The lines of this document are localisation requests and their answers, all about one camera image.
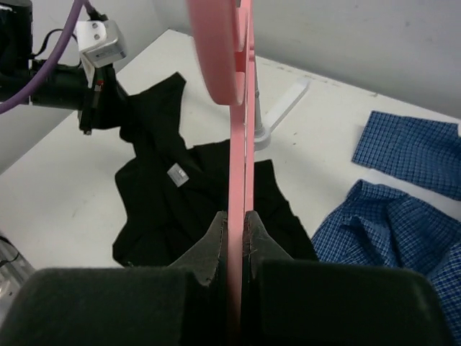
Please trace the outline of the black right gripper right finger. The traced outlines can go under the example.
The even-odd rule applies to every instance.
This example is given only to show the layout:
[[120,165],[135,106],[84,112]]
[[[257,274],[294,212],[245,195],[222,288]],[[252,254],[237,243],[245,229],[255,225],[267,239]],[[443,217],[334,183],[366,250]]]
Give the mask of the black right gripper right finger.
[[256,212],[243,230],[245,345],[453,345],[435,290],[388,267],[293,259]]

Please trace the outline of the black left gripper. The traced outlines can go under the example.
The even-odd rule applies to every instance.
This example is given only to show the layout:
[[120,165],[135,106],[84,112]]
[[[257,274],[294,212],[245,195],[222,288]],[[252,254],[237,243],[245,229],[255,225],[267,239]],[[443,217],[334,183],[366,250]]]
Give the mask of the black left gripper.
[[79,111],[79,130],[90,136],[93,130],[120,127],[125,111],[126,91],[117,80],[114,66],[97,68]]

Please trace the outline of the pink hanger holding white shirt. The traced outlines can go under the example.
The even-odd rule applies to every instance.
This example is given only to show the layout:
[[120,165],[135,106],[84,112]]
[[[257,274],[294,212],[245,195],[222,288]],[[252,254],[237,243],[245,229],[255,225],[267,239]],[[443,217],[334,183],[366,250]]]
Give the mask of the pink hanger holding white shirt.
[[230,108],[227,327],[241,345],[243,230],[254,208],[256,77],[252,1],[187,2],[197,57],[212,100]]

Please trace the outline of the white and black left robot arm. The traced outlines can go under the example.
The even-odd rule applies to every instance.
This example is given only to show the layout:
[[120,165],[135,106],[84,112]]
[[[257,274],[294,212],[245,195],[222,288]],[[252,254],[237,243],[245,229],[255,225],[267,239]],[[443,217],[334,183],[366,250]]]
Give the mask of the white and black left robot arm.
[[32,2],[1,2],[1,112],[18,105],[75,110],[79,130],[120,127],[127,94],[114,64],[127,55],[115,21],[75,1],[48,59],[32,51]]

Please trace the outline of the black shirt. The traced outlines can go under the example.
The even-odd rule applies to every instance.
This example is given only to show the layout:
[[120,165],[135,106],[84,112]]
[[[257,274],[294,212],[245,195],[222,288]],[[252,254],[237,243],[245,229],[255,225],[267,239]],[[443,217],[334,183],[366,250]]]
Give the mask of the black shirt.
[[127,96],[120,138],[134,157],[115,174],[127,220],[112,245],[124,267],[167,266],[228,208],[229,141],[187,148],[179,132],[179,73]]

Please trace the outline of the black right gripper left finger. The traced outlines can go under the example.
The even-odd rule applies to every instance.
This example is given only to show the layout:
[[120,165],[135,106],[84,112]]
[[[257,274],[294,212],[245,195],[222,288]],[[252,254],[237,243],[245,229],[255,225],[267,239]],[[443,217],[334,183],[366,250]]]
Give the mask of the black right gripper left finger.
[[227,215],[166,267],[50,268],[20,289],[4,345],[223,345]]

